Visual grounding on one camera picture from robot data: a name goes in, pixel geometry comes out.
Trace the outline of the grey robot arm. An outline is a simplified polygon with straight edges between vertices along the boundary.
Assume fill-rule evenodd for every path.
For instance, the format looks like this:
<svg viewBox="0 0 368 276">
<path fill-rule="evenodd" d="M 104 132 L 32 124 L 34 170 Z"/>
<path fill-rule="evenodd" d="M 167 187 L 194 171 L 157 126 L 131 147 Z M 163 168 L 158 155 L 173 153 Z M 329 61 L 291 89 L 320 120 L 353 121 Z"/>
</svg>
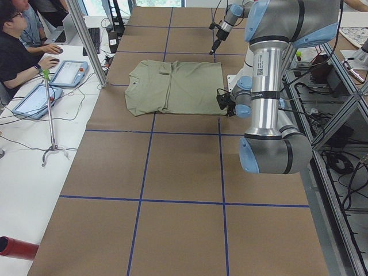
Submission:
<svg viewBox="0 0 368 276">
<path fill-rule="evenodd" d="M 231 30 L 237 26 L 238 19 L 241 18 L 241 22 L 244 18 L 247 18 L 252 6 L 256 1 L 246 1 L 242 4 L 233 3 L 228 5 L 225 10 L 224 18 L 216 23 L 214 21 L 215 14 L 212 18 L 212 22 L 209 25 L 209 29 L 213 30 L 217 28 L 216 39 L 209 52 L 210 55 L 214 55 L 220 44 L 225 41 L 231 32 Z"/>
<path fill-rule="evenodd" d="M 230 99 L 251 126 L 239 141 L 244 171 L 294 174 L 312 158 L 307 139 L 279 108 L 283 58 L 295 50 L 321 45 L 338 34 L 342 1 L 251 1 L 227 7 L 217 25 L 213 49 L 225 41 L 238 19 L 246 19 L 244 39 L 253 54 L 252 82 L 237 83 Z"/>
</svg>

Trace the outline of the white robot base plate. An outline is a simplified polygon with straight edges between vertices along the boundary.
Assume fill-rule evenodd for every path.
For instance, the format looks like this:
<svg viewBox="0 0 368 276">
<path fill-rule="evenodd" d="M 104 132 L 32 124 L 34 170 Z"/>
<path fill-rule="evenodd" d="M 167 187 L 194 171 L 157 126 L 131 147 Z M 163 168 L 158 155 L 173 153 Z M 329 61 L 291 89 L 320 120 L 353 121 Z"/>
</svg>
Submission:
<svg viewBox="0 0 368 276">
<path fill-rule="evenodd" d="M 228 84 L 228 91 L 232 91 L 233 88 L 236 86 L 237 81 L 239 79 L 238 75 L 235 74 L 229 74 L 227 75 L 227 84 Z"/>
</svg>

